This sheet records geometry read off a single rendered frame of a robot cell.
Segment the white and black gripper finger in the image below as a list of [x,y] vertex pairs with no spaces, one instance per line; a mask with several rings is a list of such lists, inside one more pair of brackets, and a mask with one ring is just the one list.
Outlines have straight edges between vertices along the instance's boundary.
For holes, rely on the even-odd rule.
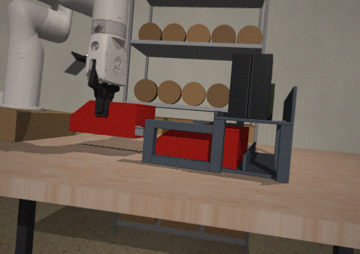
[[96,60],[93,61],[91,73],[89,76],[88,86],[94,90],[95,112],[97,116],[108,116],[110,99],[108,98],[108,83],[99,83],[97,71],[96,71]]
[[115,92],[118,92],[118,91],[120,91],[119,86],[108,84],[108,98],[107,99],[110,99],[110,102],[112,102]]

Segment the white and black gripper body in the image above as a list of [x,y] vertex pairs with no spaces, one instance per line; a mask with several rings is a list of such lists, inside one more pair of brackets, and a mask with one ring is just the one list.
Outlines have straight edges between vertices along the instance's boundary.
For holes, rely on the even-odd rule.
[[[97,43],[95,43],[97,41]],[[116,86],[126,85],[127,53],[126,40],[108,33],[93,33],[86,56],[86,79],[89,80],[93,61],[99,83]],[[91,65],[90,65],[91,63]]]

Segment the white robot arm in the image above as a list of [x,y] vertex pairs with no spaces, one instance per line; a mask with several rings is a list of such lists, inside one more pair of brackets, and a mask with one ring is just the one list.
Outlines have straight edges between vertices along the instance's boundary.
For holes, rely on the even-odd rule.
[[[73,10],[89,17],[93,15],[91,34],[108,33],[126,39],[128,0],[38,1],[52,9],[28,0],[13,0],[8,6],[7,64],[0,107],[44,110],[39,107],[44,48],[38,37],[65,42],[70,35]],[[78,75],[85,66],[86,56],[75,52],[60,63],[64,73],[72,75]]]

